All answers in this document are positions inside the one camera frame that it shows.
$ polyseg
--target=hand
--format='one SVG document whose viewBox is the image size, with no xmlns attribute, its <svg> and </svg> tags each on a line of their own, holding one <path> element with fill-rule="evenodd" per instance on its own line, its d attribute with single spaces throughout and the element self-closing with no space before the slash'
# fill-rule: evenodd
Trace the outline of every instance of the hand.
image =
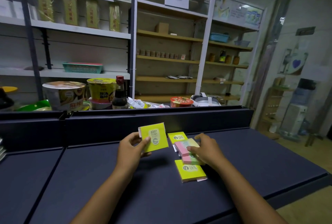
<svg viewBox="0 0 332 224">
<path fill-rule="evenodd" d="M 214 170 L 217 170 L 218 165 L 225 160 L 215 139 L 201 133 L 195 136 L 195 139 L 200 139 L 200 147 L 188 146 L 187 150 L 193 154 L 197 154 L 199 159 L 208 164 Z"/>
<path fill-rule="evenodd" d="M 150 137 L 142 140 L 138 132 L 133 132 L 121 140 L 118 148 L 116 170 L 128 172 L 132 176 L 139 165 L 139 159 L 151 155 L 151 152 L 142 153 L 150 140 Z"/>
</svg>

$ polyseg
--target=floor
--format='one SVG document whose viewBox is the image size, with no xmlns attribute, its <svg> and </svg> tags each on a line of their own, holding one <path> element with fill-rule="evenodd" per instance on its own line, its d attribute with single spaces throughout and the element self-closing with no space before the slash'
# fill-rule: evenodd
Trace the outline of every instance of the floor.
<svg viewBox="0 0 332 224">
<path fill-rule="evenodd" d="M 332 173 L 331 140 L 316 139 L 311 147 L 305 147 L 305 140 L 296 143 L 281 138 L 276 142 Z M 277 211 L 289 224 L 331 224 L 332 186 L 321 189 Z"/>
</svg>

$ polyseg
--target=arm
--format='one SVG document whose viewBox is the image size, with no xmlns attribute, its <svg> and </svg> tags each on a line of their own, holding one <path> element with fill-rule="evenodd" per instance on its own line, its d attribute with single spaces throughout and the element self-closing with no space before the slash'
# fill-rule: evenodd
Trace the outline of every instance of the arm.
<svg viewBox="0 0 332 224">
<path fill-rule="evenodd" d="M 187 149 L 220 175 L 244 224 L 287 224 L 225 158 L 214 139 L 203 133 L 195 139 L 201 139 L 201 147 L 189 146 Z"/>
<path fill-rule="evenodd" d="M 139 159 L 151 154 L 151 152 L 142 153 L 149 141 L 150 137 L 141 140 L 138 132 L 134 132 L 120 141 L 114 171 L 70 224 L 106 224 L 109 222 L 123 191 L 139 165 Z"/>
</svg>

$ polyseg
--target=bottle cap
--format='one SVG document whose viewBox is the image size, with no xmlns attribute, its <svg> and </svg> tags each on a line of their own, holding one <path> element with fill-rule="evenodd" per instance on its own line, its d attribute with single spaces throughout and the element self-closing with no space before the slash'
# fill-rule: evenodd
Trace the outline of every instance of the bottle cap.
<svg viewBox="0 0 332 224">
<path fill-rule="evenodd" d="M 125 82 L 125 78 L 123 76 L 117 76 L 117 85 L 123 84 Z"/>
</svg>

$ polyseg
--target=instant noodle cup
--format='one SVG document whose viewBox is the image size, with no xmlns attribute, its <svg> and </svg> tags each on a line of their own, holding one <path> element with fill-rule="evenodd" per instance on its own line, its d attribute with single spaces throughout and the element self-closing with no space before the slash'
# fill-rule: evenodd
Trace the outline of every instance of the instant noodle cup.
<svg viewBox="0 0 332 224">
<path fill-rule="evenodd" d="M 111 78 L 92 78 L 87 80 L 93 103 L 112 103 L 116 89 L 116 80 Z"/>
<path fill-rule="evenodd" d="M 85 84 L 58 81 L 43 84 L 53 111 L 79 111 L 83 107 Z"/>
<path fill-rule="evenodd" d="M 171 107 L 190 107 L 193 104 L 193 100 L 186 97 L 172 97 Z"/>
</svg>

